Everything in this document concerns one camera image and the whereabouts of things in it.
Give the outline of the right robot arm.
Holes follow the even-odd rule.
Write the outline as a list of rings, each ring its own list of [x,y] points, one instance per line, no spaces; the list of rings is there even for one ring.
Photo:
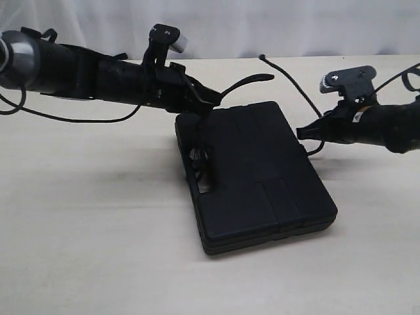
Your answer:
[[[395,154],[418,150],[419,99],[401,105],[380,105],[372,100],[362,103],[340,100],[322,117],[298,128],[297,138],[383,146]]]

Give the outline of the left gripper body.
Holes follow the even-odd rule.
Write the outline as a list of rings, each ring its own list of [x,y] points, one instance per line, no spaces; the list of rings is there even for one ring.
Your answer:
[[[147,67],[144,105],[172,114],[206,114],[220,105],[220,93],[186,74],[186,67]]]

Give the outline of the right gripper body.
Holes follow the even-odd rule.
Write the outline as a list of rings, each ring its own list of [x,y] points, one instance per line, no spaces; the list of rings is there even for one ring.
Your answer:
[[[324,115],[326,132],[324,141],[337,144],[355,144],[357,141],[353,118],[360,109],[357,103],[338,101],[336,107]]]

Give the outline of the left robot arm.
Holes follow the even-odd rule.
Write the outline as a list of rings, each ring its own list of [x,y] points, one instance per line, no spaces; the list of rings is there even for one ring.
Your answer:
[[[29,28],[1,34],[1,86],[19,90],[18,104],[1,111],[8,116],[29,112],[40,117],[59,117],[25,108],[26,93],[71,100],[104,100],[160,108],[172,114],[197,114],[208,118],[226,95],[202,85],[186,74],[181,64],[165,64],[167,52],[182,51],[179,29],[155,25],[141,64],[127,62],[127,55],[109,56],[88,48],[58,44],[53,29],[40,33]]]

